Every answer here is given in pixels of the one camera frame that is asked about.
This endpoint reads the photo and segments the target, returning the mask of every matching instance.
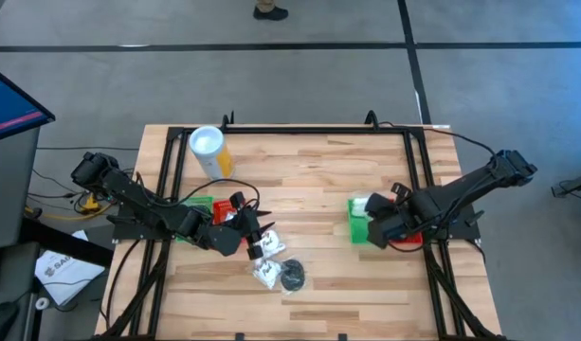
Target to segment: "computer monitor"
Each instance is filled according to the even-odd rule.
[[[0,73],[0,139],[55,119],[44,106]]]

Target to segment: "concrete floor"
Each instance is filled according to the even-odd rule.
[[[280,1],[281,23],[256,22],[252,0],[7,0],[0,45],[403,42],[393,0]],[[417,43],[581,41],[581,0],[407,0]],[[581,49],[418,50],[431,120],[539,167],[525,188],[477,202],[504,333],[581,340],[581,201],[550,186],[581,174]],[[148,123],[419,123],[406,50],[1,53],[0,71],[57,115],[40,146],[137,147]],[[486,152],[458,142],[464,171]],[[110,152],[132,167],[136,152]],[[35,169],[68,184],[82,152],[39,151]],[[58,193],[34,178],[31,190]],[[65,205],[64,201],[52,202]],[[56,213],[68,213],[51,209]],[[102,220],[48,222],[87,228]],[[104,280],[73,313],[48,311],[41,340],[88,337]]]

